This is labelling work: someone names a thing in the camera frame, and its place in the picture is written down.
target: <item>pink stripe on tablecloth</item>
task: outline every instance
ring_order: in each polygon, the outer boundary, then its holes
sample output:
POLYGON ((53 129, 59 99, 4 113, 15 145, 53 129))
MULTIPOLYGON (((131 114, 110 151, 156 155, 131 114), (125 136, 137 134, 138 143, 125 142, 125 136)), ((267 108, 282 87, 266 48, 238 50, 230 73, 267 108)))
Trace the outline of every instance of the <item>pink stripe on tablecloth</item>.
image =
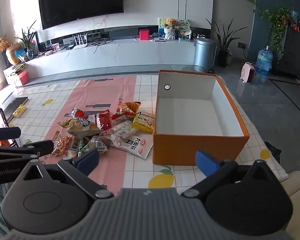
MULTIPOLYGON (((111 104, 109 110, 113 114, 119 101, 131 102, 133 100, 136 76, 99 80, 101 81, 95 82, 94 79, 82 80, 77 85, 50 127, 45 140, 52 139, 56 131, 60 131, 62 136, 69 136, 66 129, 61 128, 57 123, 66 120, 65 114, 70 113, 74 108, 80 108, 84 111, 98 111, 102 109, 87 108, 85 106, 111 104)), ((123 185, 126 157, 126 152, 111 147, 106 154, 100 156, 99 165, 89 175, 89 178, 98 184, 107 185, 108 190, 117 194, 123 185)), ((57 163, 61 157, 49 156, 40 159, 48 164, 57 163)))

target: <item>trash can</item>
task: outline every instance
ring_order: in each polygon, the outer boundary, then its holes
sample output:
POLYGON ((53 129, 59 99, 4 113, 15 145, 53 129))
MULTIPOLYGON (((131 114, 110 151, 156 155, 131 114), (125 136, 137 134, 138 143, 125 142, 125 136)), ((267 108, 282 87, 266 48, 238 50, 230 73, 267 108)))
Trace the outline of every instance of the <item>trash can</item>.
POLYGON ((205 38, 195 40, 194 70, 207 73, 212 69, 217 51, 217 43, 205 38))

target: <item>blue water jug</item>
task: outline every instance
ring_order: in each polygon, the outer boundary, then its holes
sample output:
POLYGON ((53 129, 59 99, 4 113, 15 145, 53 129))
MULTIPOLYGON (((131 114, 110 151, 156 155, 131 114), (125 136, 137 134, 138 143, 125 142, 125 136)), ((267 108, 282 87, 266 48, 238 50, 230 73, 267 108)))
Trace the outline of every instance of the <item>blue water jug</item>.
POLYGON ((262 75, 268 75, 269 69, 271 69, 271 63, 273 60, 273 55, 269 50, 269 46, 262 49, 258 53, 258 59, 256 63, 256 71, 262 75))

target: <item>black tv screen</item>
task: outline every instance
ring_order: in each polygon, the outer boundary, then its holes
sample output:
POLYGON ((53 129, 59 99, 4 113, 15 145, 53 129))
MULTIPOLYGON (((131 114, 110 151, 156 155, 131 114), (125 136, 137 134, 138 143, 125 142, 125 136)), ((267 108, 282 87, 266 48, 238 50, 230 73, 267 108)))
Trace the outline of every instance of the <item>black tv screen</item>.
POLYGON ((92 16, 123 13, 123 0, 39 0, 42 28, 92 16))

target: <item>pink box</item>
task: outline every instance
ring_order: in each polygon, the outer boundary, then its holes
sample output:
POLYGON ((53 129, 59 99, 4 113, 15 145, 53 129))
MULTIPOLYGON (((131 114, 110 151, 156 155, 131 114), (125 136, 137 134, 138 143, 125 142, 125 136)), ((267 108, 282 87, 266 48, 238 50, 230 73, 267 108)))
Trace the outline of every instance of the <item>pink box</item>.
POLYGON ((149 41, 149 30, 148 29, 140 30, 140 40, 141 41, 149 41))

